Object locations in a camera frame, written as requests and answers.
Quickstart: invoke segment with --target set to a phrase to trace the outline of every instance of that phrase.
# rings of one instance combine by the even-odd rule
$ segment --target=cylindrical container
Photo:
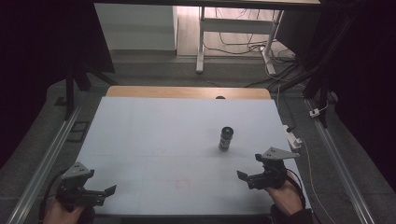
[[[233,129],[230,127],[224,127],[221,129],[219,149],[221,151],[227,151],[230,147],[231,139],[233,139]]]

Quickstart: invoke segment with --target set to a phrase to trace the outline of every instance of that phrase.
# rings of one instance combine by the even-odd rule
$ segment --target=white board
[[[225,126],[234,134],[222,152]],[[117,185],[97,214],[257,215],[273,201],[236,171],[262,173],[254,155],[269,147],[290,151],[272,100],[104,97],[77,161],[95,170],[86,189]]]

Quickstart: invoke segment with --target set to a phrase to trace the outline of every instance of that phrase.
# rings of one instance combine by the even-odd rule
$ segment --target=white wall
[[[109,49],[175,50],[177,8],[95,4]]]

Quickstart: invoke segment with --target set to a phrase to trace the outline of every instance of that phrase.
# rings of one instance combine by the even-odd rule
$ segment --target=power plug
[[[289,130],[288,125],[283,125],[283,129],[285,130],[286,137],[288,138],[291,149],[297,150],[301,147],[301,143],[303,142],[300,138],[296,138],[294,134]]]
[[[320,112],[319,110],[316,108],[314,110],[309,111],[309,116],[311,116],[311,118],[314,118],[316,116],[319,116]]]

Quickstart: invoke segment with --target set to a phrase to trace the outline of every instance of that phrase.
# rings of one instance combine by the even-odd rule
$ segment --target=power strip
[[[298,149],[301,147],[301,143],[303,142],[300,138],[296,138],[292,132],[288,132],[288,125],[283,125],[283,129],[285,130],[286,137],[288,138],[289,144],[292,149]]]

